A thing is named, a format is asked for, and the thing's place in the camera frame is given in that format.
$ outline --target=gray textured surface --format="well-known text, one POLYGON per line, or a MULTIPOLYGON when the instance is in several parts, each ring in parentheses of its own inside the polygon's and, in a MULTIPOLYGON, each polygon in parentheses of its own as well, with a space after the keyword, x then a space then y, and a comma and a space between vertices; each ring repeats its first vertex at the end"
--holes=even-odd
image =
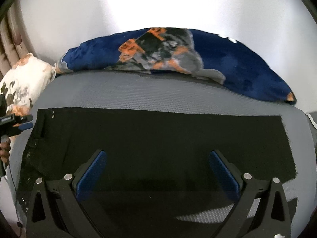
MULTIPOLYGON (((32 109, 34 122, 39 108, 57 107, 280 115, 290 140, 298 173, 286 191, 292 197, 298 197, 298 206, 292 223, 292 237, 297 237, 309 221, 316 192, 316 157, 306 116, 293 106, 257 101, 228 91, 220 85, 184 75, 153 76, 98 71, 63 75, 54 80, 32 109)), ((19 180, 21 157, 30 133, 30 130, 22 133, 12 151, 11 166, 15 183, 19 180)), ((14 194, 12 182, 10 189, 14 194)))

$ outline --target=white wall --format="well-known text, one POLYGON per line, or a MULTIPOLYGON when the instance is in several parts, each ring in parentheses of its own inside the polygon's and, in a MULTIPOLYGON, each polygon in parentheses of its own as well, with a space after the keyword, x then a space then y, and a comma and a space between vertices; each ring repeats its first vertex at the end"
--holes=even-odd
POLYGON ((196 28, 237 39, 317 110, 317 25, 300 0, 20 0, 37 56, 49 63, 98 36, 146 27, 196 28))

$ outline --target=blue pillow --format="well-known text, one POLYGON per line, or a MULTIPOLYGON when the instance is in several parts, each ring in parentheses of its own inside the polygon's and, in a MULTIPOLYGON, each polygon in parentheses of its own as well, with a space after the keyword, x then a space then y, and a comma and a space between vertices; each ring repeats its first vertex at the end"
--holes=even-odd
POLYGON ((296 103, 287 83, 251 49, 196 29, 147 28, 99 37, 70 49, 56 64, 57 73, 105 68, 177 71, 255 99, 296 103))

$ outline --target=rolled fabric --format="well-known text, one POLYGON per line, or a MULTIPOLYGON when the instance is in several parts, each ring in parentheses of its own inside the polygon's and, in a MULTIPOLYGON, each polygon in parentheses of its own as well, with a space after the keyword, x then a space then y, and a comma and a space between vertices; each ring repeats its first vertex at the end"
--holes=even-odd
POLYGON ((7 17, 5 17, 0 23, 0 37, 4 47, 5 54, 7 55, 7 59, 11 66, 15 65, 17 61, 19 61, 18 53, 15 50, 15 46, 12 42, 7 17))
POLYGON ((8 13, 8 24, 9 24, 9 30, 12 36, 12 41, 15 46, 16 52, 19 55, 19 58, 24 58, 29 52, 25 46, 25 43, 23 42, 21 33, 19 31, 18 23, 16 20, 16 9, 15 9, 15 3, 10 7, 8 13))
POLYGON ((4 76, 10 69, 11 69, 10 63, 7 60, 7 56, 5 54, 2 43, 0 41, 0 72, 1 72, 1 76, 4 76))

